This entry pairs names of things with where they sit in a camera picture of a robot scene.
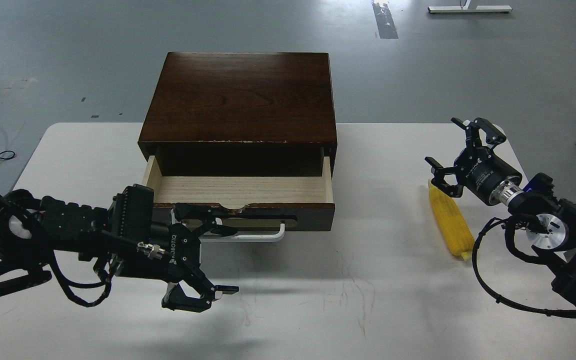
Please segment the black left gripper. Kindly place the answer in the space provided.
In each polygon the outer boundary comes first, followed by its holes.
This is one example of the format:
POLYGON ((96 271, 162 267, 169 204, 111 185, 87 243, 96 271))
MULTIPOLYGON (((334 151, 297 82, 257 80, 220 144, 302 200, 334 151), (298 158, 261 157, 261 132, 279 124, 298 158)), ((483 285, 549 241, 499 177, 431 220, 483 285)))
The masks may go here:
POLYGON ((222 213, 206 205, 176 203, 173 216, 177 221, 201 221, 190 230, 182 223, 167 225, 153 222, 150 234, 140 238, 144 245, 160 246, 163 255, 152 258, 138 249, 123 258, 118 275, 126 278, 167 281, 161 307, 169 310, 201 313, 210 309, 224 295, 240 291, 237 285, 215 285, 201 271, 201 236, 210 232, 221 237, 237 234, 236 227, 217 223, 222 213))

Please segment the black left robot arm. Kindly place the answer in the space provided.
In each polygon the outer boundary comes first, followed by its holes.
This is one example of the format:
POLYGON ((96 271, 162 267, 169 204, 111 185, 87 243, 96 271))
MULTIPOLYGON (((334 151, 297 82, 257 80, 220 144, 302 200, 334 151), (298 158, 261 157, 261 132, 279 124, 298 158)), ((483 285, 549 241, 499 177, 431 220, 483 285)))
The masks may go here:
POLYGON ((0 297, 55 278, 84 307, 108 298, 114 276, 167 283, 163 308, 203 312, 237 285, 215 285, 201 271, 201 235, 233 236, 208 206, 176 203, 174 223, 153 221, 154 191, 133 184, 110 208, 34 198, 18 189, 0 194, 0 297))

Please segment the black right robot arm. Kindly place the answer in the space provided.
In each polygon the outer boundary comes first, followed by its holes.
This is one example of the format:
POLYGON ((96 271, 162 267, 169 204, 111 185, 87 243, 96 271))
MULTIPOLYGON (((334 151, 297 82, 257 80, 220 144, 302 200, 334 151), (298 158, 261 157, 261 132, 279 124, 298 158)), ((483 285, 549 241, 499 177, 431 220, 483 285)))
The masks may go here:
POLYGON ((430 184, 451 198, 459 198, 466 188, 485 205, 503 204, 505 219, 492 218, 473 241, 471 263, 475 277, 497 303, 547 317, 576 319, 576 203, 554 195, 553 179, 538 173, 525 187, 522 174, 494 152, 506 136, 490 121, 451 118, 464 130, 465 147, 451 167, 427 156, 430 184), (494 227, 503 228, 506 249, 527 264, 545 265, 553 273, 551 289, 572 305, 573 310, 538 309, 518 303, 494 291, 478 269, 478 250, 483 237, 494 227))

